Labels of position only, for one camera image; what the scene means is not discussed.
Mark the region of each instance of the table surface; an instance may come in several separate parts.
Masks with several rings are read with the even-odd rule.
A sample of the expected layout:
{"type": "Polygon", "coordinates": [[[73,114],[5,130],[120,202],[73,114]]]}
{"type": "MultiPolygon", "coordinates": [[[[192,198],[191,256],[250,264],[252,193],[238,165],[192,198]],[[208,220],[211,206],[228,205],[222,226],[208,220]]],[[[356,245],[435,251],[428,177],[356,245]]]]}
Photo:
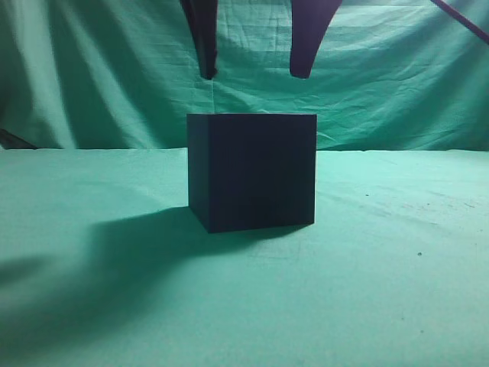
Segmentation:
{"type": "Polygon", "coordinates": [[[318,152],[316,224],[208,235],[186,150],[0,152],[0,365],[489,365],[489,153],[318,152]]]}

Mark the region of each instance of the black pole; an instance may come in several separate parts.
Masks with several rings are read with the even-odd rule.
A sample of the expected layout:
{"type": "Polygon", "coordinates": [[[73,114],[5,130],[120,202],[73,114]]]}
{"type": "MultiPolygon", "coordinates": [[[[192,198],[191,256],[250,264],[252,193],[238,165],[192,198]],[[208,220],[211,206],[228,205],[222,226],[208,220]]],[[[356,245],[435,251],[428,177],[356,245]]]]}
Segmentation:
{"type": "Polygon", "coordinates": [[[465,16],[456,11],[453,7],[446,4],[442,0],[431,0],[435,4],[437,4],[443,11],[447,14],[451,15],[452,18],[462,23],[465,27],[470,29],[476,36],[482,39],[486,44],[489,44],[489,34],[482,31],[477,25],[472,23],[472,21],[468,20],[465,16]]]}
{"type": "Polygon", "coordinates": [[[200,75],[212,79],[217,73],[216,27],[218,0],[180,0],[196,46],[200,75]]]}
{"type": "Polygon", "coordinates": [[[342,0],[292,0],[290,73],[307,79],[322,39],[342,0]]]}

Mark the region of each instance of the black object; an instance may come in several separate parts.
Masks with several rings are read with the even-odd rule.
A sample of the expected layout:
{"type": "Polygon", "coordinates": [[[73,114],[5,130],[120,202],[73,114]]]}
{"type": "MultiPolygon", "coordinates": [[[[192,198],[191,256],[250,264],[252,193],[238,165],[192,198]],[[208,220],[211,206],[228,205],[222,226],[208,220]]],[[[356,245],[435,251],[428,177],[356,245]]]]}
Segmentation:
{"type": "MultiPolygon", "coordinates": [[[[212,79],[217,73],[216,28],[218,0],[180,0],[196,46],[200,75],[212,79]]],[[[292,50],[290,73],[307,79],[314,60],[342,0],[292,0],[292,50]]]]}
{"type": "Polygon", "coordinates": [[[208,232],[314,223],[316,115],[188,115],[189,207],[208,232]]]}
{"type": "Polygon", "coordinates": [[[476,36],[478,36],[480,39],[482,39],[486,44],[489,44],[489,34],[482,31],[472,21],[470,21],[469,19],[464,17],[462,14],[460,14],[458,11],[456,11],[454,8],[452,8],[450,5],[443,2],[442,0],[431,0],[431,1],[434,2],[435,4],[437,4],[444,12],[446,12],[448,15],[450,15],[455,20],[459,21],[462,25],[464,25],[470,31],[474,32],[474,34],[476,36]]]}
{"type": "Polygon", "coordinates": [[[215,30],[217,27],[218,0],[180,0],[186,20],[190,26],[193,43],[196,46],[200,75],[212,79],[217,73],[215,59],[217,45],[215,30]]]}
{"type": "Polygon", "coordinates": [[[0,128],[0,145],[5,149],[38,149],[35,145],[0,128]]]}
{"type": "Polygon", "coordinates": [[[322,39],[342,0],[292,0],[292,50],[290,74],[311,75],[322,39]]]}

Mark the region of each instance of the cube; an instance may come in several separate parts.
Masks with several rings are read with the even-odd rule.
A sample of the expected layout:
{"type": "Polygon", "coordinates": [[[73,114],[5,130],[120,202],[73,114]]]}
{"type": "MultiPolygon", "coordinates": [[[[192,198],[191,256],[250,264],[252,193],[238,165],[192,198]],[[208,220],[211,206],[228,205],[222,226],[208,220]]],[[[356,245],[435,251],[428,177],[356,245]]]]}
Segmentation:
{"type": "Polygon", "coordinates": [[[190,209],[209,233],[314,223],[316,132],[316,115],[188,115],[190,209]]]}

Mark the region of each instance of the cube face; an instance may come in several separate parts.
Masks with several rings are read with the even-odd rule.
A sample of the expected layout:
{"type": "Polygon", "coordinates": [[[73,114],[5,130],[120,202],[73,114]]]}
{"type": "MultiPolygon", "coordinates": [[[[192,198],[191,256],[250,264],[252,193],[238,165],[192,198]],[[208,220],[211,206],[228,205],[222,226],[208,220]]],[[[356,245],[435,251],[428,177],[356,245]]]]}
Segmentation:
{"type": "Polygon", "coordinates": [[[208,232],[314,222],[315,115],[188,115],[189,206],[208,232]]]}

